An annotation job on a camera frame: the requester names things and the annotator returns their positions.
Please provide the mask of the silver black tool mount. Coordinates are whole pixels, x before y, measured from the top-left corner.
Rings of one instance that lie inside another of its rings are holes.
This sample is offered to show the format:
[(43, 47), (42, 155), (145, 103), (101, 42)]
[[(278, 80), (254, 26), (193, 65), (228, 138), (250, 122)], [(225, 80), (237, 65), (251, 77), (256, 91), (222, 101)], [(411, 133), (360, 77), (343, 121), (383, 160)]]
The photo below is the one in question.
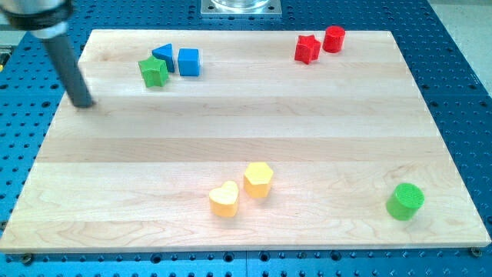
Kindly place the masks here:
[(1, 0), (1, 13), (8, 23), (40, 39), (66, 33), (73, 12), (72, 0)]

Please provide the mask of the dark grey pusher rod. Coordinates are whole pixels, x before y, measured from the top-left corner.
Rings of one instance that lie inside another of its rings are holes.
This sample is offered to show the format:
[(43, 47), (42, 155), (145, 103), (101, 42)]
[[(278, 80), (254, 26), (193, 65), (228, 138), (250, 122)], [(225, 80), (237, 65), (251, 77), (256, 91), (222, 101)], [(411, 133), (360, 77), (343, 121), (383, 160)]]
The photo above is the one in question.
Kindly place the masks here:
[(92, 96), (78, 67), (68, 36), (63, 33), (53, 38), (42, 39), (42, 44), (72, 105), (76, 108), (92, 107), (94, 104)]

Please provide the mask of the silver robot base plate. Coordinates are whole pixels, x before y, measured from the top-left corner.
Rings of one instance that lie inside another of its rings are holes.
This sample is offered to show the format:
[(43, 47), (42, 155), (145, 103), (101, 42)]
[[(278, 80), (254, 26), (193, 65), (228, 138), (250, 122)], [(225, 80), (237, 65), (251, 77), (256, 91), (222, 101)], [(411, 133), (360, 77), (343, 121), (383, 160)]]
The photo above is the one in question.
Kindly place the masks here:
[(202, 18), (281, 17), (281, 0), (201, 0)]

